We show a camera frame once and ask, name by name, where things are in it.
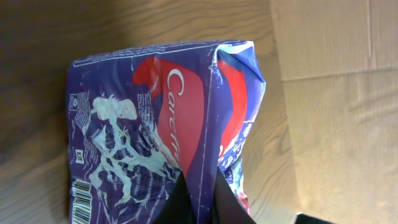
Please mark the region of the purple Carefree pad pack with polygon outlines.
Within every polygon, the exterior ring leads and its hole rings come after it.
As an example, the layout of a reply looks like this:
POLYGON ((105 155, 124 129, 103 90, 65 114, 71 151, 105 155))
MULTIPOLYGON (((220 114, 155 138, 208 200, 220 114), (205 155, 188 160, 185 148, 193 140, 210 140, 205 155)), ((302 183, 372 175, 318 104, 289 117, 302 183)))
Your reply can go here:
POLYGON ((195 223, 217 223, 217 168, 250 214, 244 143, 266 90, 248 40, 74 60, 67 73, 71 223, 153 223, 183 174, 195 223))

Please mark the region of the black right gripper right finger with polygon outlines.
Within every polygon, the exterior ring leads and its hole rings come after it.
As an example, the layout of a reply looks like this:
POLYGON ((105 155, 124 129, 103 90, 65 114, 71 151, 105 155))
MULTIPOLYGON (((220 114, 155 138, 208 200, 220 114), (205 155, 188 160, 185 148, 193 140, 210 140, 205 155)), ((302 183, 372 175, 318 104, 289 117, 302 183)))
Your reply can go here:
POLYGON ((217 168, 214 193, 218 224, 256 224, 238 202, 219 168, 217 168))

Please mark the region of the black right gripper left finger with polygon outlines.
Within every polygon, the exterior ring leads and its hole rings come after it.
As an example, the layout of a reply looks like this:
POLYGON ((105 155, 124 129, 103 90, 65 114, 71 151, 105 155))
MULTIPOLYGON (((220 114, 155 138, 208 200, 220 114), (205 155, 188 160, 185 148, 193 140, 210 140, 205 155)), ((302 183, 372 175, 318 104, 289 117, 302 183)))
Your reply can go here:
POLYGON ((180 174, 171 196, 167 199, 153 224, 194 224, 190 194, 183 174, 180 174))

